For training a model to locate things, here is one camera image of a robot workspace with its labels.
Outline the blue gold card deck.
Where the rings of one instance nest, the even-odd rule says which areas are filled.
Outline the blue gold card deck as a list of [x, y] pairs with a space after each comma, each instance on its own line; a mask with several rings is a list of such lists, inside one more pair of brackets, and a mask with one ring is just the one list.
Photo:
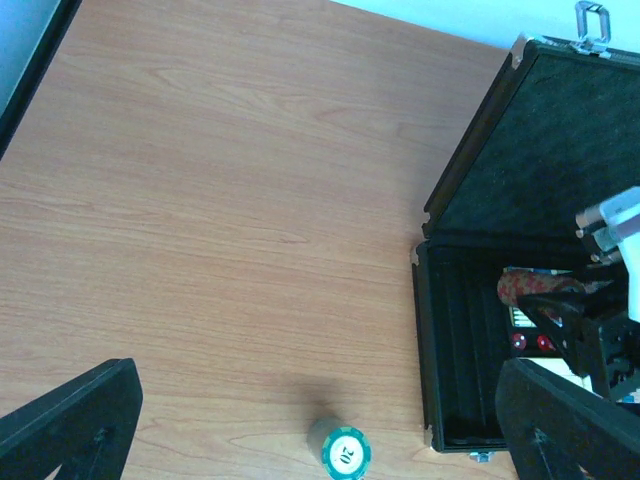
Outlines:
[[511, 324], [516, 328], [536, 328], [536, 324], [517, 307], [517, 297], [533, 293], [559, 291], [566, 287], [570, 290], [570, 282], [566, 279], [556, 281], [554, 277], [563, 270], [540, 270], [506, 268], [498, 286], [499, 298], [508, 308]]

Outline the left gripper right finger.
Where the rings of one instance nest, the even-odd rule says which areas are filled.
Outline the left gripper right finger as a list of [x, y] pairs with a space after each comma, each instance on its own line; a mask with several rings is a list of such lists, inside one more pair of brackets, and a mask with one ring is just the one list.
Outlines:
[[504, 363], [496, 414], [520, 479], [637, 479], [639, 406], [525, 359]]

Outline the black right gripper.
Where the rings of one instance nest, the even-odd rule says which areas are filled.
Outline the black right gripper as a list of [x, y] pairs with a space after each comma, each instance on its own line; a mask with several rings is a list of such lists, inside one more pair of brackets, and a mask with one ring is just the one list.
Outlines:
[[517, 298], [517, 307], [557, 350], [575, 349], [593, 393], [624, 400], [639, 392], [639, 323], [628, 317], [622, 295], [528, 294]]

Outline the red die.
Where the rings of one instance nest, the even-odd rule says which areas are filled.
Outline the red die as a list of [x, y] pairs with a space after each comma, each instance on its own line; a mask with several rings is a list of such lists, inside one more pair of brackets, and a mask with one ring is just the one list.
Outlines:
[[527, 337], [521, 332], [515, 332], [511, 335], [511, 346], [518, 351], [527, 349]]
[[555, 346], [546, 335], [538, 335], [536, 343], [540, 351], [551, 352], [555, 350]]

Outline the black poker set case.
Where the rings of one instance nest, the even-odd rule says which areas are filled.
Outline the black poker set case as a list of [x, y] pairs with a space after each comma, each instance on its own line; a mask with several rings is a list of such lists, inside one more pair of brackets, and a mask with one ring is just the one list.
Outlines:
[[507, 448], [505, 362], [562, 358], [587, 376], [574, 348], [540, 351], [537, 326], [511, 324], [496, 290], [506, 268], [611, 280], [595, 293], [622, 295], [628, 312], [624, 263], [594, 262], [575, 216], [639, 187], [639, 57], [610, 47], [603, 5], [575, 11], [575, 40], [518, 37], [424, 208], [412, 274], [425, 436], [439, 453]]

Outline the red back card deck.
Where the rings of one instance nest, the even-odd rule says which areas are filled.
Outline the red back card deck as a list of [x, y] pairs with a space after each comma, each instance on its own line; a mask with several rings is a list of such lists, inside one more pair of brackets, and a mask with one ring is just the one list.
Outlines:
[[574, 374], [566, 362], [562, 358], [542, 358], [533, 357], [530, 361], [534, 362], [542, 368], [545, 368], [551, 373], [554, 373], [561, 378], [570, 381], [571, 383], [592, 392], [592, 383], [589, 376], [580, 377]]

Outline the red poker chip stack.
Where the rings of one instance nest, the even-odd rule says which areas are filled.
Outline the red poker chip stack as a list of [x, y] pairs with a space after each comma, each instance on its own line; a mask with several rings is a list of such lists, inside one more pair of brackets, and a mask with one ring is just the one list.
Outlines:
[[566, 274], [513, 269], [502, 273], [496, 290], [503, 304], [515, 307], [521, 296], [557, 292], [591, 294], [611, 283], [611, 280], [578, 280]]

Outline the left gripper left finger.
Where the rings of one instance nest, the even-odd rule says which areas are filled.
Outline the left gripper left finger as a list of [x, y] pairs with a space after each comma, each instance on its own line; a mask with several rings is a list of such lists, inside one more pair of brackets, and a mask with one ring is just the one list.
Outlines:
[[1, 477], [119, 479], [142, 403], [133, 359], [97, 365], [1, 418]]

